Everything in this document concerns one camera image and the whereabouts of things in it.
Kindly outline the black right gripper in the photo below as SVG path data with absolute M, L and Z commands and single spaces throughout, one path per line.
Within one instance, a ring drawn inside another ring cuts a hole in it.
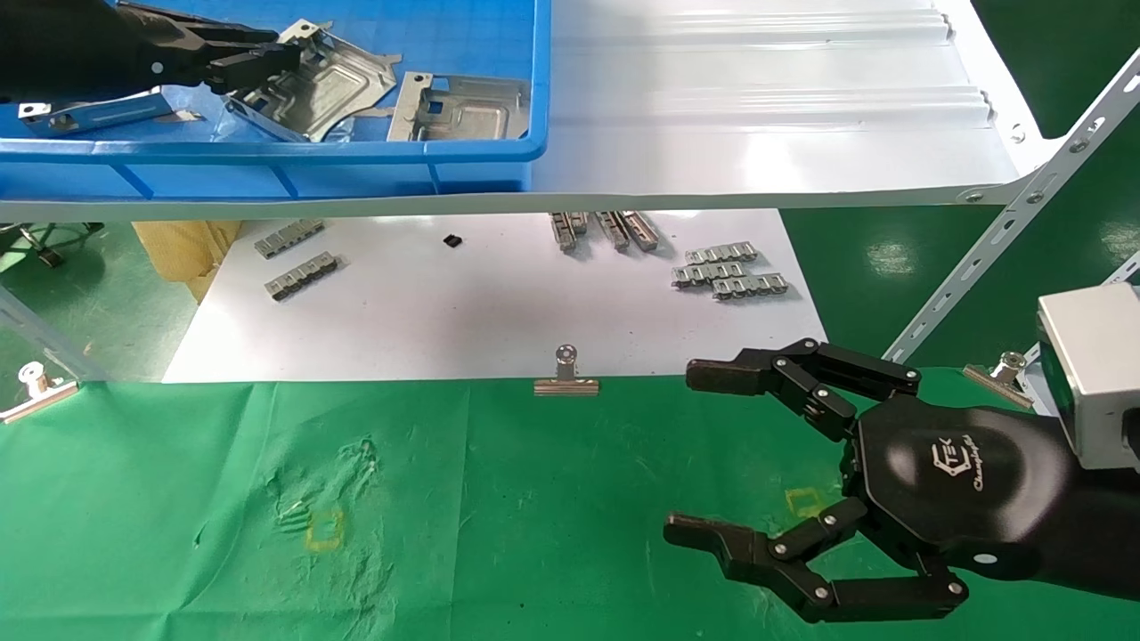
M 948 617 L 969 597 L 948 567 L 1044 579 L 1057 555 L 1050 526 L 1076 474 L 1062 425 L 1015 409 L 928 404 L 913 397 L 920 382 L 898 362 L 815 339 L 689 362 L 693 391 L 769 393 L 829 441 L 854 438 L 860 500 L 840 500 L 777 537 L 670 514 L 663 539 L 715 555 L 725 581 L 768 589 L 806 623 Z M 839 390 L 883 404 L 858 421 Z M 915 575 L 826 581 L 811 570 L 811 560 L 858 530 Z

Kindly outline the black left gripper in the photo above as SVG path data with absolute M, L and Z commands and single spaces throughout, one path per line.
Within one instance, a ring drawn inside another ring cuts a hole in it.
M 5 1 L 1 99 L 100 102 L 152 86 L 252 90 L 300 66 L 301 44 L 278 36 L 157 5 Z

